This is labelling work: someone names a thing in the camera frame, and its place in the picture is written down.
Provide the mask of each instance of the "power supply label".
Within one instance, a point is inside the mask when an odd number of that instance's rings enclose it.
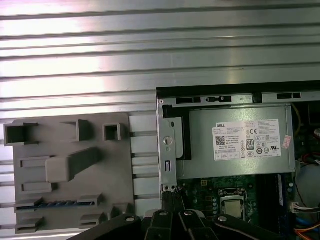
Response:
[[[212,133],[215,161],[281,156],[278,119],[221,122]]]

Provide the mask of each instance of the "cable connector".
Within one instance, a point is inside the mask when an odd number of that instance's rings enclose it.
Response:
[[[296,210],[295,206],[299,206],[298,202],[291,202],[290,203],[290,212],[293,214],[299,213],[299,211]]]

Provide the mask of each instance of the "blue cable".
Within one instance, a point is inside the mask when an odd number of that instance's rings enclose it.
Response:
[[[311,222],[309,222],[301,217],[296,217],[295,219],[296,219],[297,223],[300,225],[307,226],[307,227],[310,227],[313,225]],[[319,229],[317,227],[312,229],[312,231],[319,233]]]

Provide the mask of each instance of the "corrugated metal panel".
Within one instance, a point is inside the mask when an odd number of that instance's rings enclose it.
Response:
[[[320,0],[0,1],[0,236],[13,239],[15,224],[3,124],[129,113],[143,215],[160,205],[156,87],[319,80],[319,7]]]

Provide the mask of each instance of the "barcode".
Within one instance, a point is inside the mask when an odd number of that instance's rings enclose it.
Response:
[[[216,136],[215,144],[217,146],[226,145],[226,137],[225,136]]]

